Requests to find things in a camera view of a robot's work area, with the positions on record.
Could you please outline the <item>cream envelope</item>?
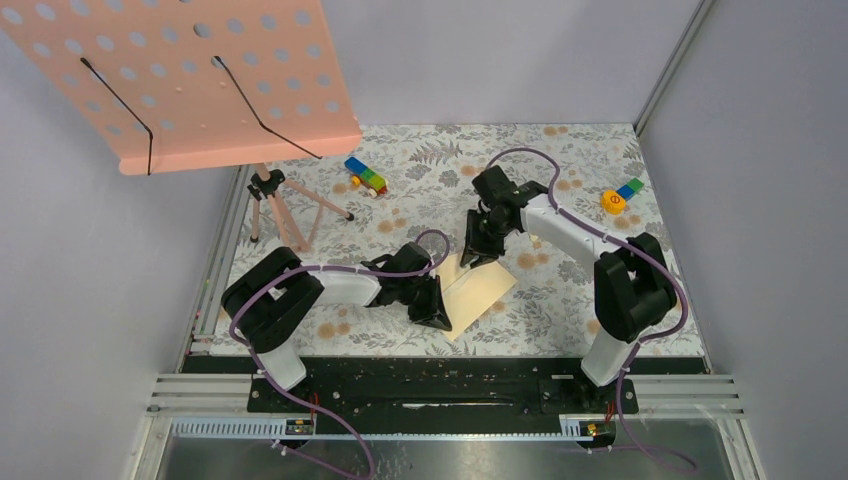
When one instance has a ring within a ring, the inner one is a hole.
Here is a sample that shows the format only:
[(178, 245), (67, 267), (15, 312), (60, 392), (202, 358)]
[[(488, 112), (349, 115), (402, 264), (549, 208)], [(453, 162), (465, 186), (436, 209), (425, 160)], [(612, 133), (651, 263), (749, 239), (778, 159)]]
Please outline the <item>cream envelope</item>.
[(450, 255), (435, 270), (452, 325), (445, 333), (449, 341), (456, 340), (516, 284), (515, 277), (497, 262), (471, 269), (461, 267), (459, 261), (459, 254)]

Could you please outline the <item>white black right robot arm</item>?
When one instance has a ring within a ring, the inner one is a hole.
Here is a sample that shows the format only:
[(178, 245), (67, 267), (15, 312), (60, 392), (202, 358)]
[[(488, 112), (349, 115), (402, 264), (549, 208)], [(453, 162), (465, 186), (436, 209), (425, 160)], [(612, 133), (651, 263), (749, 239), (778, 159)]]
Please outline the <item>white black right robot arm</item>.
[(521, 232), (555, 246), (591, 275), (601, 329), (581, 361), (584, 377), (575, 382), (573, 396), (583, 410), (601, 410), (612, 400), (611, 383), (640, 334), (677, 303), (676, 292), (662, 273), (666, 264), (661, 246), (647, 233), (619, 246), (600, 226), (559, 212), (540, 183), (517, 185), (498, 166), (478, 174), (472, 185), (479, 200), (477, 208), (467, 213), (461, 266), (475, 269), (500, 259), (507, 236)]

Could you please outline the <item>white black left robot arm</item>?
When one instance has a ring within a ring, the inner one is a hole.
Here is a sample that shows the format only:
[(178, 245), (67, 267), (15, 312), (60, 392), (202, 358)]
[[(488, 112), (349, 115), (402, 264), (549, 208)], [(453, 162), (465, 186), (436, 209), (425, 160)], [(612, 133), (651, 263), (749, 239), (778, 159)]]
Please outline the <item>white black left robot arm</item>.
[(302, 264), (288, 247), (273, 250), (222, 294), (233, 338), (246, 345), (288, 411), (309, 401), (306, 367), (291, 339), (315, 306), (406, 307), (409, 320), (445, 332), (452, 323), (429, 254), (409, 242), (359, 266)]

